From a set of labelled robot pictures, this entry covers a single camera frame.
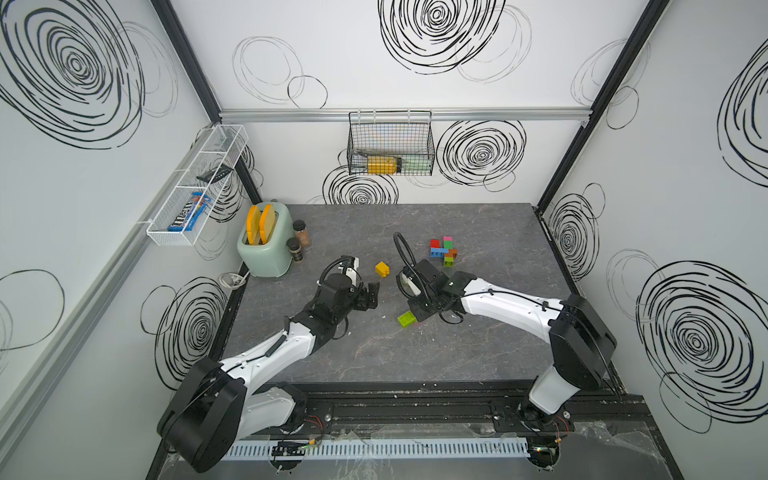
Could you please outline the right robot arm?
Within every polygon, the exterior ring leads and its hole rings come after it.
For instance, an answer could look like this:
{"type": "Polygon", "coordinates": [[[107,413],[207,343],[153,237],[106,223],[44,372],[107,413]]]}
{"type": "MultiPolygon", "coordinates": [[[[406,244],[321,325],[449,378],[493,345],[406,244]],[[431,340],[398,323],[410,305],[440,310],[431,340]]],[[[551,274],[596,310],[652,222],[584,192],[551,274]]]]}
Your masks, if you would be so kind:
{"type": "Polygon", "coordinates": [[[527,422],[546,422],[580,391],[604,384],[617,341],[592,305],[571,294],[564,300],[537,297],[492,284],[474,274],[447,276],[422,260],[405,266],[396,284],[408,299],[410,323],[452,313],[487,317],[518,328],[551,348],[552,364],[521,402],[527,422]]]}

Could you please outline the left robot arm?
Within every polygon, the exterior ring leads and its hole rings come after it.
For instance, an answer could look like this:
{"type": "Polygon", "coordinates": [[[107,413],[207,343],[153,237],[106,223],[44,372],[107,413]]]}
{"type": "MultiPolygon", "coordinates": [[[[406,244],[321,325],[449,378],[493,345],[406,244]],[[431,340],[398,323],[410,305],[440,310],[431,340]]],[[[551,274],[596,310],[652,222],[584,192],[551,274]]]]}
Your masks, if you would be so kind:
{"type": "Polygon", "coordinates": [[[163,444],[203,473],[244,437],[273,427],[299,429],[303,393],[266,384],[334,339],[351,312],[377,307],[380,286],[364,283],[358,267],[358,258],[339,257],[322,271],[311,300],[278,333],[235,356],[194,363],[158,422],[163,444]]]}

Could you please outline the yellow lego brick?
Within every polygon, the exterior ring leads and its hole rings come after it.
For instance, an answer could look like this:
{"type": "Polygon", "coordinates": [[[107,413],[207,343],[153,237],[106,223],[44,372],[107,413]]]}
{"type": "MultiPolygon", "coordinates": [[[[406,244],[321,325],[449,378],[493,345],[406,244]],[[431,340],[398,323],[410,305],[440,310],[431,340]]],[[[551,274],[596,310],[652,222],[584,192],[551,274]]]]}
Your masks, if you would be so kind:
{"type": "Polygon", "coordinates": [[[378,274],[378,275],[379,275],[381,278],[386,278],[386,277],[387,277],[387,276],[390,274],[390,267],[389,267],[389,266],[388,266],[386,263],[384,263],[384,262],[379,262],[379,263],[378,263],[378,264],[375,266],[375,272],[376,272],[376,273],[377,273],[377,274],[378,274]]]}

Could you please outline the long green lego brick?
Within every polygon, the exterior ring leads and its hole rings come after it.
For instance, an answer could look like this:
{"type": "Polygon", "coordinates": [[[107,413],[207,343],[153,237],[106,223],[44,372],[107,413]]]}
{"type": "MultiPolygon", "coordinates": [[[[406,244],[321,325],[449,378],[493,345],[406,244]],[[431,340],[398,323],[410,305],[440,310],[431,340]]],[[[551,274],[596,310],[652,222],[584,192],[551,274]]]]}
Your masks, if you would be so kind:
{"type": "Polygon", "coordinates": [[[411,311],[407,311],[407,312],[403,313],[402,315],[398,316],[397,317],[397,321],[398,321],[399,325],[403,329],[405,329],[405,328],[408,328],[411,325],[416,324],[418,322],[418,319],[417,319],[417,317],[411,311]]]}

